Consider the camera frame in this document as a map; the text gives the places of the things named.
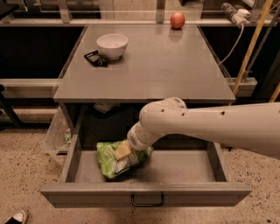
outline shoe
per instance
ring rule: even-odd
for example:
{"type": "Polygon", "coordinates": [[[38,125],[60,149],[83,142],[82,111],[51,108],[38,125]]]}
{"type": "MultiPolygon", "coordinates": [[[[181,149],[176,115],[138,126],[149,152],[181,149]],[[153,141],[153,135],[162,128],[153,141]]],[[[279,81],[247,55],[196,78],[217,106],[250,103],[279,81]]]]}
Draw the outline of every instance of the shoe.
{"type": "Polygon", "coordinates": [[[24,210],[15,213],[5,224],[25,224],[27,222],[28,214],[24,210]]]}

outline cord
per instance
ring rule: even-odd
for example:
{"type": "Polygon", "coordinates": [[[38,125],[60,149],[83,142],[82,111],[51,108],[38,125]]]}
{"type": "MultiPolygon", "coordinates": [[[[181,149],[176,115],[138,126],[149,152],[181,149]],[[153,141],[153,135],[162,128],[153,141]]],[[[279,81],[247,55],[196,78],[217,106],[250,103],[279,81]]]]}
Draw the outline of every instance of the cord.
{"type": "Polygon", "coordinates": [[[231,53],[233,52],[233,50],[234,50],[235,47],[237,46],[237,44],[238,44],[238,42],[239,42],[239,40],[240,40],[240,38],[241,38],[241,36],[242,36],[242,34],[243,34],[243,31],[244,31],[244,24],[241,24],[241,32],[240,32],[240,34],[239,34],[238,39],[236,40],[236,42],[235,42],[233,48],[230,50],[230,52],[229,52],[229,54],[227,55],[227,57],[226,57],[223,61],[221,61],[221,62],[218,64],[218,66],[221,65],[222,63],[224,63],[225,60],[227,60],[228,57],[231,55],[231,53]]]}

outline black packet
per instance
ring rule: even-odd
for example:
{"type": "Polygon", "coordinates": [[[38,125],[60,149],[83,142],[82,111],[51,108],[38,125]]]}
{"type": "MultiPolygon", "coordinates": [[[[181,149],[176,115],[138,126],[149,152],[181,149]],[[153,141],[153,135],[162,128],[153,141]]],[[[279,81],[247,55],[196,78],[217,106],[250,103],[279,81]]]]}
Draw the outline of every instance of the black packet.
{"type": "Polygon", "coordinates": [[[84,57],[95,67],[106,67],[108,65],[108,62],[98,53],[98,51],[87,53],[84,57]]]}

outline white robotic arm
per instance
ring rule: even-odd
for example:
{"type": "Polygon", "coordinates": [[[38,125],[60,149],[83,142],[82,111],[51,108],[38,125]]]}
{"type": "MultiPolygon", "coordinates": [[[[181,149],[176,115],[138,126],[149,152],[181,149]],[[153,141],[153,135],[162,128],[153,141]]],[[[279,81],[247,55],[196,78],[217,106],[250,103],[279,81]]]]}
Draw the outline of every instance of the white robotic arm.
{"type": "Polygon", "coordinates": [[[280,155],[280,103],[188,109],[175,97],[154,101],[142,108],[128,140],[143,150],[168,134],[280,155]]]}

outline drawer handle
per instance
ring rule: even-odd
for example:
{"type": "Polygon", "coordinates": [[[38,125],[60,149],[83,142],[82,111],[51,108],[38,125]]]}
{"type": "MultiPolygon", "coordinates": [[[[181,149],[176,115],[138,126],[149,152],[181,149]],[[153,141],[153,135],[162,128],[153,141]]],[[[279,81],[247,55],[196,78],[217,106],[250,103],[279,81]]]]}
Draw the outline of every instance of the drawer handle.
{"type": "Polygon", "coordinates": [[[134,207],[161,207],[162,205],[165,204],[165,196],[162,194],[161,195],[161,201],[160,201],[160,203],[157,203],[157,204],[138,204],[138,203],[135,202],[134,195],[132,194],[131,195],[131,204],[134,207]]]}

